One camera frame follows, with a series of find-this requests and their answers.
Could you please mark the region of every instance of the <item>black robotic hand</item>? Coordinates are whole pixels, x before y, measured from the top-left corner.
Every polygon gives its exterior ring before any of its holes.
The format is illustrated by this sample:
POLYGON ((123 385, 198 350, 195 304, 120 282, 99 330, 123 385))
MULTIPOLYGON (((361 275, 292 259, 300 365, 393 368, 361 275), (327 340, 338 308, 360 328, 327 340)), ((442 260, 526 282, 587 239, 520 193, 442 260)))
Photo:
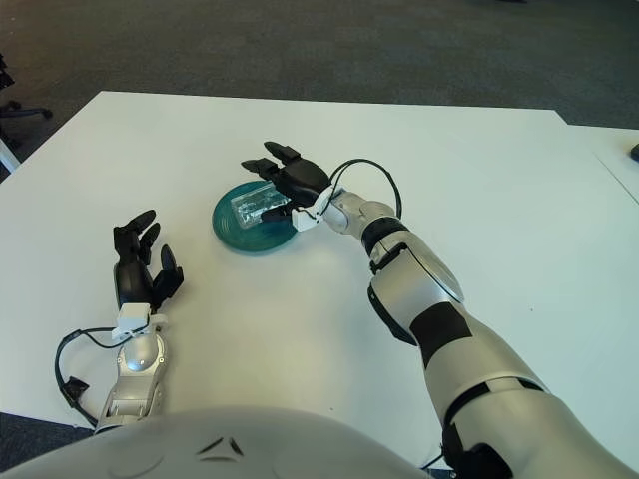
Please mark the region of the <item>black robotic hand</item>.
POLYGON ((171 249, 162 246, 162 271, 151 279, 147 266, 151 262, 151 246, 160 234, 160 224, 149 225, 156 212, 148 210, 123 227, 113 228, 113 240, 120 260, 114 266, 118 306, 126 302, 146 302, 153 312, 162 302, 172 297, 184 281, 182 268, 178 267, 171 249))
POLYGON ((291 147, 283 147, 275 142, 265 142, 269 152, 282 161, 283 168, 269 160, 248 160, 242 166, 250 172, 257 173, 260 178, 273 182, 276 189, 287 198, 287 204, 262 213, 264 222, 281 221, 291 217, 295 208, 312 206, 318 195, 330 186, 330 178, 315 163, 302 158, 300 153, 291 147))

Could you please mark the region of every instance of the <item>black arm joint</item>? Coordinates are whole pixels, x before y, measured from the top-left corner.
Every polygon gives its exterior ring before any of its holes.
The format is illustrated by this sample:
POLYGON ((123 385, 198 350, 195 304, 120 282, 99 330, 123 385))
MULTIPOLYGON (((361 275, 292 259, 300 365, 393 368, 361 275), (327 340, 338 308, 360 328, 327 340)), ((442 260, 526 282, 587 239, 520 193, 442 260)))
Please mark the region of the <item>black arm joint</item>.
POLYGON ((421 349, 423 367, 449 342, 472 336, 466 319, 449 302, 440 302, 418 315, 410 331, 421 349))
POLYGON ((464 451, 457 427, 450 424, 442 432, 443 457, 459 479, 510 479, 512 470, 490 445, 483 442, 464 451))
POLYGON ((368 287, 368 300, 370 301, 370 305, 375 310, 379 319, 383 321, 383 323, 388 327, 390 333, 397 339, 403 342, 407 342, 408 344, 412 344, 413 346, 417 346, 417 343, 412 338, 408 332, 403 330, 403 328, 395 321, 392 316, 386 311, 386 308, 383 307, 381 301, 375 294, 372 286, 368 287))
POLYGON ((472 386, 470 389, 462 392, 457 396, 457 398, 452 401, 448 409, 446 410, 446 414, 443 418, 444 424, 450 424, 455 415, 470 401, 477 399, 478 397, 483 396, 484 394, 488 394, 490 392, 490 388, 485 382, 480 382, 479 384, 472 386))
POLYGON ((378 271, 381 271, 382 269, 387 267, 405 249, 408 249, 408 246, 405 242, 401 242, 392 247, 386 254, 386 256, 384 256, 383 259, 379 262, 379 264, 375 264, 373 261, 371 261, 369 266, 372 274, 375 275, 378 271))
POLYGON ((384 217, 379 218, 364 228, 361 233, 361 244, 366 250, 366 254, 370 256, 372 249, 375 245, 386 238, 391 233, 395 232, 407 232, 408 228, 405 227, 399 219, 396 217, 384 217))

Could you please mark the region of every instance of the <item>white table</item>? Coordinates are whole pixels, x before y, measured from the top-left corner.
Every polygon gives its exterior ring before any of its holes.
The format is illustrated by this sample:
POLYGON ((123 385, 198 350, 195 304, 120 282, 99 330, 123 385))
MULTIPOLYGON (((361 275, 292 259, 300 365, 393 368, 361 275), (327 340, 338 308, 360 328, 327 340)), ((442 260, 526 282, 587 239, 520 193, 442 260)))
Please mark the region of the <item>white table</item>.
MULTIPOLYGON (((302 409, 415 464, 435 455, 421 361, 368 305, 356 241, 324 225, 248 255, 213 235, 213 206, 254 179, 240 161, 263 156, 264 140, 327 170, 355 157, 387 166, 405 223, 455 272, 468 309, 639 469, 639 210, 548 111, 100 94, 0 186, 1 410, 84 424, 56 388, 55 348, 77 327, 114 324, 111 228, 154 208, 158 246, 186 277, 164 308, 169 412, 302 409)), ((373 169, 343 183, 392 203, 373 169)), ((96 414, 114 355, 78 340, 63 357, 96 414)))
POLYGON ((628 194, 639 203, 639 163, 630 150, 639 145, 639 131, 618 128, 571 127, 628 194))

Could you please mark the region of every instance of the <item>white bracket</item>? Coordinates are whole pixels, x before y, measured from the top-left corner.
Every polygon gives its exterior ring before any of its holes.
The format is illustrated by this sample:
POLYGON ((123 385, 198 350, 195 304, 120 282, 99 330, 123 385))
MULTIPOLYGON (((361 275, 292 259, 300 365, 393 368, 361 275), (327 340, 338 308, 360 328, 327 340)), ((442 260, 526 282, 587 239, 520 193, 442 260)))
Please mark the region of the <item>white bracket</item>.
POLYGON ((152 327, 161 326, 164 328, 168 323, 167 317, 163 314, 151 314, 150 304, 127 302, 120 308, 118 326, 111 331, 111 338, 118 342, 124 341, 132 336, 148 334, 152 327))
POLYGON ((295 229, 299 232, 303 232, 319 225, 323 221, 321 214, 330 201, 333 192, 337 195, 341 190, 342 188, 337 188, 335 191, 334 186, 330 185, 318 195, 316 202, 310 207, 297 208, 291 211, 291 222, 295 229))

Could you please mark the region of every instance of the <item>office chair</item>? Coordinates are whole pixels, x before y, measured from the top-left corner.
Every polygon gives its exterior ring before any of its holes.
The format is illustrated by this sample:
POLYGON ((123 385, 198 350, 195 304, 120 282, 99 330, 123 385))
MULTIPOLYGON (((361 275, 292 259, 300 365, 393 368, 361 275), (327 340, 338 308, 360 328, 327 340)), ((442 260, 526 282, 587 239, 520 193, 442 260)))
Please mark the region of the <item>office chair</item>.
MULTIPOLYGON (((5 68, 7 68, 7 65, 2 60, 2 54, 0 54, 0 90, 15 83, 13 78, 5 72, 5 68)), ((32 115, 42 115, 46 120, 49 120, 53 117, 53 112, 46 108, 29 108, 23 110, 22 105, 14 101, 9 101, 5 105, 0 105, 0 119, 30 117, 32 115)), ((18 141, 7 137, 7 135, 2 131, 2 126, 0 126, 0 140, 5 142, 9 148, 16 148, 20 146, 18 141)))

